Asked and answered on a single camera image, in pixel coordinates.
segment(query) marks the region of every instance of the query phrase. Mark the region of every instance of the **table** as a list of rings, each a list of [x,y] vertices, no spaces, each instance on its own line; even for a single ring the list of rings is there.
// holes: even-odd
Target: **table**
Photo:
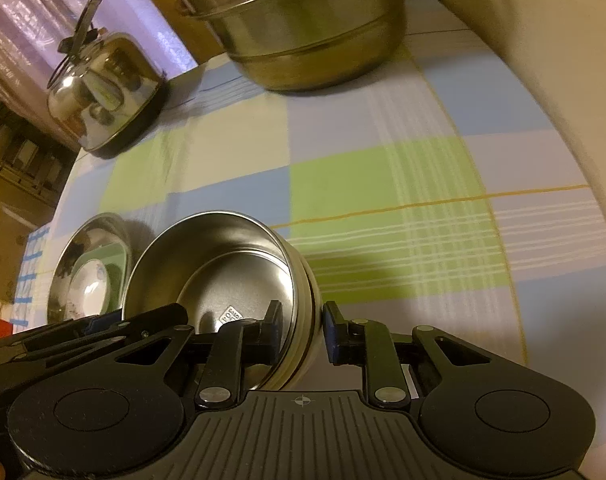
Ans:
[[[119,213],[139,254],[212,209],[275,228],[325,300],[394,332],[434,324],[563,381],[606,444],[606,223],[547,116],[437,0],[406,0],[403,44],[352,82],[267,92],[227,57],[172,82],[149,133],[112,160],[81,152],[30,237],[15,330],[46,322],[71,234]],[[299,388],[358,387],[319,352]]]

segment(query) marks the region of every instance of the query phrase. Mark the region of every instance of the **circular pad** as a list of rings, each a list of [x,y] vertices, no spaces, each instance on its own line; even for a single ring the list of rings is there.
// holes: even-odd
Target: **circular pad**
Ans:
[[[98,380],[79,367],[20,394],[8,429],[21,459],[54,476],[85,478],[132,470],[167,449],[182,427],[182,402],[147,367],[129,368]]]
[[[103,388],[88,388],[60,399],[54,415],[70,430],[99,431],[118,424],[128,411],[129,401],[121,394]]]
[[[549,420],[545,401],[519,390],[499,390],[476,401],[476,414],[485,424],[509,433],[525,433]]]

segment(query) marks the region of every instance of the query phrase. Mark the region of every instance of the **white bowl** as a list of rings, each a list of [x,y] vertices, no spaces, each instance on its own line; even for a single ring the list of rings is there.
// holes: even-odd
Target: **white bowl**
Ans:
[[[67,293],[65,319],[105,314],[110,304],[110,277],[100,260],[88,260],[80,267]]]

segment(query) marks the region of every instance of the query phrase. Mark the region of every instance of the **bowl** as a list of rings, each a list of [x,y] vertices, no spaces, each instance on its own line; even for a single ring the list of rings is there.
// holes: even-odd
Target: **bowl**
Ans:
[[[83,253],[74,264],[72,276],[75,275],[79,267],[89,260],[100,260],[105,266],[110,281],[106,312],[117,310],[126,284],[125,272],[128,268],[128,253],[125,247],[120,243],[113,243]]]
[[[65,303],[65,319],[105,314],[110,306],[110,276],[105,264],[87,260],[73,273]]]
[[[125,286],[132,269],[132,253],[129,235],[123,219],[114,213],[100,213],[90,218],[69,239],[61,253],[48,294],[48,324],[65,320],[65,305],[72,281],[74,266],[84,254],[96,249],[118,244],[122,253],[122,276],[112,286],[118,288],[116,308],[120,308]]]
[[[262,319],[271,300],[283,308],[279,361],[247,368],[247,388],[277,390],[291,379],[318,332],[320,305],[302,257],[282,238],[249,216],[212,211],[177,222],[151,243],[130,277],[123,314],[177,302],[196,333],[211,333],[232,320]]]

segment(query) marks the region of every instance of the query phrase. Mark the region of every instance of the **ribbed surface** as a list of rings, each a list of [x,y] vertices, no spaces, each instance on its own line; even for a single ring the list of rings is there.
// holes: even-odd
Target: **ribbed surface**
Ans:
[[[482,477],[442,460],[422,442],[406,416],[368,408],[356,392],[251,392],[238,408],[200,415],[185,438],[167,455],[117,478],[480,480]],[[554,479],[580,478],[569,471]],[[32,472],[25,480],[51,478]]]

